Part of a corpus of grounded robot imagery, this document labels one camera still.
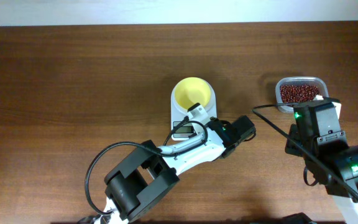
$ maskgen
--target green light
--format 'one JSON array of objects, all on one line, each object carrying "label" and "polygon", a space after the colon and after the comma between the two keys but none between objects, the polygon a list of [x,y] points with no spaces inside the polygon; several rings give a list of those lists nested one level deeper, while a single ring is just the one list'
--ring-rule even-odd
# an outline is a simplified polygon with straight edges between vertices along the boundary
[{"label": "green light", "polygon": [[295,119],[298,119],[299,117],[302,117],[302,115],[298,114],[298,112],[295,112],[294,117]]},{"label": "green light", "polygon": [[358,165],[354,165],[351,168],[353,172],[358,172]]}]

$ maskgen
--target plastic container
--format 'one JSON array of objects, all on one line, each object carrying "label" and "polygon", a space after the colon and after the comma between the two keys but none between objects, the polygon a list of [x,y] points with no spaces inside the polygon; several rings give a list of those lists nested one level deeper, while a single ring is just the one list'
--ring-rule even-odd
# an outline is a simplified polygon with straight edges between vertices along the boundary
[{"label": "plastic container", "polygon": [[[300,86],[304,84],[317,86],[321,96],[329,97],[326,84],[316,77],[288,77],[280,80],[276,85],[276,99],[277,103],[283,103],[281,99],[280,87],[282,85],[295,85]],[[290,106],[279,106],[278,110],[284,113],[293,113],[293,108]]]}]

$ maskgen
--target wooden tabletop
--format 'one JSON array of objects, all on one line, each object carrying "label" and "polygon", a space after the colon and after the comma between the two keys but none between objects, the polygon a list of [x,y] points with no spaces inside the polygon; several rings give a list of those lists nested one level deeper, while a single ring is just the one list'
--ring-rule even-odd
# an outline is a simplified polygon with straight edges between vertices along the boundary
[{"label": "wooden tabletop", "polygon": [[[251,113],[274,103],[284,77],[321,78],[342,101],[341,127],[358,144],[358,22],[0,27],[0,223],[76,222],[95,214],[84,194],[94,156],[118,141],[170,130],[170,94],[185,77],[207,80],[218,117],[247,115],[257,137],[227,159],[185,172],[146,220],[280,218],[304,212],[342,220],[323,186],[303,183],[303,159]],[[263,113],[284,130],[291,114]],[[133,147],[107,153],[91,176],[104,208],[104,176]]]}]

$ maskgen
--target white backdrop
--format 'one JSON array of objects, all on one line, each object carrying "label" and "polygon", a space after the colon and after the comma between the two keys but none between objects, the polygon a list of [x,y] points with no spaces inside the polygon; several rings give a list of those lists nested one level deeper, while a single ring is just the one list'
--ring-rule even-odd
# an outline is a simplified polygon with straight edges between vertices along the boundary
[{"label": "white backdrop", "polygon": [[358,0],[0,0],[0,26],[358,20]]}]

